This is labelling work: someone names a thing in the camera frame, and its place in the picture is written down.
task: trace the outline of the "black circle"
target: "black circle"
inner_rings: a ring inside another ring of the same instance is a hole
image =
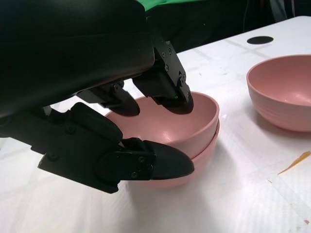
[[[151,164],[148,164],[148,165],[147,165],[148,171],[152,171],[153,168],[154,168],[154,167],[153,167]]]
[[[119,85],[123,88],[124,87],[124,81],[119,82]]]
[[[137,172],[133,172],[133,173],[132,173],[132,178],[133,178],[133,179],[136,179],[137,177],[138,177]]]
[[[113,91],[115,93],[119,92],[119,85],[118,84],[114,84],[112,87],[113,87]]]
[[[145,162],[145,158],[144,158],[144,157],[139,157],[139,158],[138,158],[138,162],[144,163],[144,162]]]
[[[179,81],[180,81],[180,86],[183,86],[183,84],[184,84],[184,79],[183,79],[183,78],[180,78]]]
[[[76,128],[74,126],[72,126],[72,125],[68,125],[65,128],[65,132],[67,134],[74,134],[76,132]]]
[[[51,162],[55,162],[59,159],[59,155],[55,154],[53,152],[48,153],[48,160],[50,160]]]
[[[269,36],[256,36],[247,40],[248,44],[262,45],[272,42],[274,39]]]

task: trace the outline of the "white table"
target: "white table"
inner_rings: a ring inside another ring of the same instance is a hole
[[[250,45],[268,35],[274,41]],[[110,195],[37,169],[41,155],[0,141],[1,233],[307,233],[311,232],[311,157],[277,175],[311,135],[277,129],[258,116],[246,73],[256,63],[311,53],[311,17],[297,17],[179,54],[191,90],[220,105],[214,158],[190,184],[157,190],[121,182]],[[126,82],[134,97],[141,93]],[[54,108],[69,109],[78,98]],[[107,110],[93,107],[105,114]]]

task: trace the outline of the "green cloth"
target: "green cloth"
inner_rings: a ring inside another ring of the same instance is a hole
[[[149,9],[162,5],[162,4],[173,4],[173,3],[184,3],[190,1],[200,1],[200,0],[138,0],[144,7],[145,11]]]

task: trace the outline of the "screw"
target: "screw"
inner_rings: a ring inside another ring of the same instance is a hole
[[[133,173],[132,173],[132,178],[133,178],[133,179],[136,179],[137,176],[138,176],[137,172],[133,172]]]
[[[118,87],[119,85],[113,85],[113,89],[114,89],[114,91],[115,92],[117,92],[118,90],[119,90],[119,87]]]
[[[139,157],[138,158],[138,162],[140,162],[142,164],[143,162],[145,162],[145,158],[144,157]]]
[[[76,128],[74,126],[72,126],[72,125],[68,125],[65,128],[65,132],[67,134],[74,134],[76,132]]]
[[[123,88],[124,87],[124,81],[119,82],[119,85]]]
[[[154,168],[154,167],[153,167],[151,164],[148,164],[148,165],[147,165],[148,171],[152,171],[153,168]]]
[[[180,78],[180,86],[183,86],[183,84],[184,84],[184,79]]]
[[[58,154],[54,154],[53,152],[47,153],[48,159],[52,162],[56,162],[59,159]]]

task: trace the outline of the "pink bowl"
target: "pink bowl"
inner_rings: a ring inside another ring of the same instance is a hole
[[[247,84],[263,118],[287,130],[311,132],[311,55],[259,63],[248,72]]]
[[[191,181],[193,178],[196,176],[200,175],[204,168],[206,167],[207,162],[209,159],[212,157],[214,151],[215,151],[215,146],[217,142],[217,137],[219,133],[219,128],[220,124],[218,121],[217,124],[217,130],[216,133],[209,144],[208,147],[205,148],[204,151],[202,151],[198,156],[192,159],[193,165],[194,165],[194,172],[188,176],[176,178],[176,179],[170,179],[170,180],[151,180],[151,181],[141,181],[140,183],[145,184],[149,187],[154,187],[154,188],[168,188],[168,187],[176,187],[179,185],[182,185],[184,183],[188,183]]]
[[[219,106],[204,94],[192,92],[194,108],[190,114],[177,115],[151,98],[139,98],[140,114],[134,117],[110,112],[106,115],[123,132],[123,138],[138,137],[169,145],[189,158],[200,154],[215,135]]]

